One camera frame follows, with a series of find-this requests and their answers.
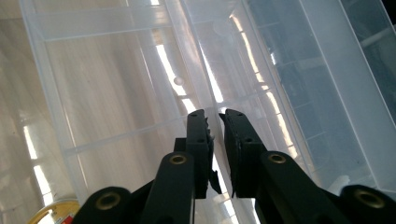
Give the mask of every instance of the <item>transparent plastic bin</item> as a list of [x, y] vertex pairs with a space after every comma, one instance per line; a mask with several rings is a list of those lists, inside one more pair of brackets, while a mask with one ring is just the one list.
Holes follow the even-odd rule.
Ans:
[[[43, 89], [78, 198], [149, 182], [204, 109], [230, 189], [222, 124], [247, 114], [270, 150], [324, 189], [396, 192], [396, 130], [338, 1], [21, 0]], [[254, 223], [227, 189], [198, 223]]]

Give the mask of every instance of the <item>screw hole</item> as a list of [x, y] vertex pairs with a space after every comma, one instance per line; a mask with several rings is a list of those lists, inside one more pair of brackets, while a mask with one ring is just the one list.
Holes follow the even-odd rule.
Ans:
[[171, 157], [170, 162], [174, 165], [179, 165], [179, 164], [183, 164], [184, 162], [187, 161], [187, 158], [181, 155], [175, 155], [173, 157]]
[[272, 154], [268, 159], [274, 163], [284, 163], [286, 161], [286, 158], [278, 154]]
[[355, 191], [355, 197], [361, 202], [366, 204], [367, 206], [373, 208], [382, 208], [385, 206], [385, 202], [383, 199], [373, 194], [372, 192], [357, 189]]
[[120, 203], [121, 197], [116, 192], [104, 193], [97, 201], [96, 208], [99, 210], [108, 210]]

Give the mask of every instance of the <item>plastic storage container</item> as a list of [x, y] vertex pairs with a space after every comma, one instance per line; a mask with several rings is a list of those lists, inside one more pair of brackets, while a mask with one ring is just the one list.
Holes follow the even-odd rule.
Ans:
[[[21, 7], [82, 203], [107, 186], [149, 182], [186, 135], [187, 114], [200, 108], [216, 136], [222, 185], [230, 180], [217, 113], [232, 108], [322, 188], [396, 192], [395, 125], [339, 1], [21, 0]], [[198, 223], [254, 223], [251, 201], [226, 191], [197, 201]]]

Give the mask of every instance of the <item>yellow object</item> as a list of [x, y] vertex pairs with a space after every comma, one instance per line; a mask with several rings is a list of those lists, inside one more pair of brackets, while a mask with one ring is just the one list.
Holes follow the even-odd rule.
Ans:
[[28, 224], [71, 224], [78, 209], [77, 200], [62, 200], [38, 211]]

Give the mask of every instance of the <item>floor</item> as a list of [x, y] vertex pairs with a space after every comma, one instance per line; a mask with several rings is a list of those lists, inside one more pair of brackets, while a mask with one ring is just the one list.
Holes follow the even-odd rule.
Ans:
[[18, 0], [0, 1], [0, 224], [75, 198]]

